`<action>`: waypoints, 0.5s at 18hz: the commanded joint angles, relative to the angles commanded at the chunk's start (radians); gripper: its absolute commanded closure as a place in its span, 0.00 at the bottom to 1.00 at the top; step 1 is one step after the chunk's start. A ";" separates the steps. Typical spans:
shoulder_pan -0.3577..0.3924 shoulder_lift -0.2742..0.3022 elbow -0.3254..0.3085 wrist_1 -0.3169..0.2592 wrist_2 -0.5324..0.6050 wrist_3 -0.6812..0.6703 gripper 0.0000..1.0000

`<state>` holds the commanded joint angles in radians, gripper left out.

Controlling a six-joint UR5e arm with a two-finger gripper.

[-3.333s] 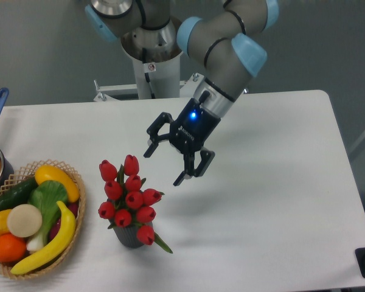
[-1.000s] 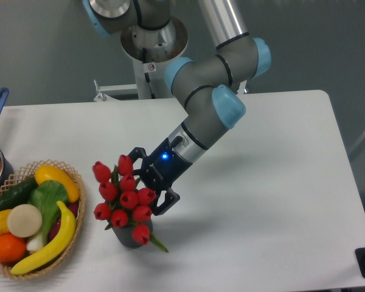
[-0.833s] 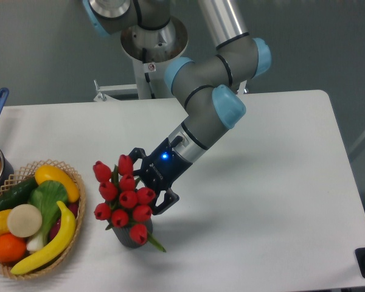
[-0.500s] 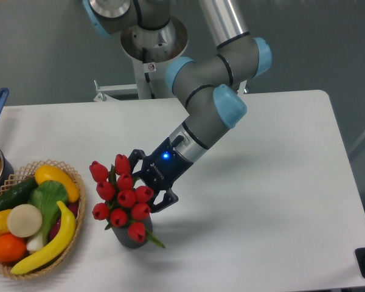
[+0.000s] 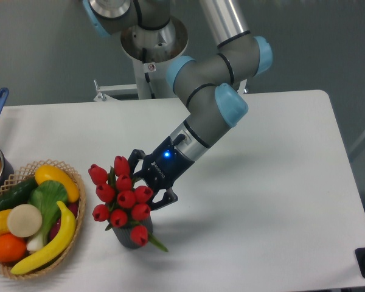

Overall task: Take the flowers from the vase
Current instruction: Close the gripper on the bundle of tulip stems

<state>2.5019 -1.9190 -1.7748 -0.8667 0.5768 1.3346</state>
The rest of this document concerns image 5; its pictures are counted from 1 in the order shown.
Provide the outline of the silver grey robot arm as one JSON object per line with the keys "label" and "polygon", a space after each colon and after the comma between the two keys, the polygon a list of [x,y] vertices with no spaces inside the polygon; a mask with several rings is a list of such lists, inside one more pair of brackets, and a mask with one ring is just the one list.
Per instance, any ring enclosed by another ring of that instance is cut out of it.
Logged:
{"label": "silver grey robot arm", "polygon": [[160,201],[160,209],[177,201],[174,182],[247,113],[235,87],[268,70],[273,53],[267,40],[252,36],[237,1],[201,1],[218,48],[202,62],[184,55],[188,34],[170,13],[169,1],[84,1],[88,17],[102,36],[120,34],[124,52],[133,62],[136,82],[104,86],[97,93],[136,91],[140,99],[178,97],[189,116],[151,154],[134,150],[129,164],[134,175]]}

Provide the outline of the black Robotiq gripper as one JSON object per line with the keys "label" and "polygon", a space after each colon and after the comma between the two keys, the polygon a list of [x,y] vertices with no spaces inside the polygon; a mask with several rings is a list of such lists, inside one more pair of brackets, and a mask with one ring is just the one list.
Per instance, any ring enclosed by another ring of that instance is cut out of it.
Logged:
{"label": "black Robotiq gripper", "polygon": [[[184,138],[177,136],[172,139],[168,136],[151,154],[134,149],[127,159],[132,178],[143,179],[153,190],[166,189],[161,200],[150,202],[151,210],[159,210],[178,201],[172,186],[194,164],[177,149]],[[140,161],[143,161],[142,166],[136,171]]]}

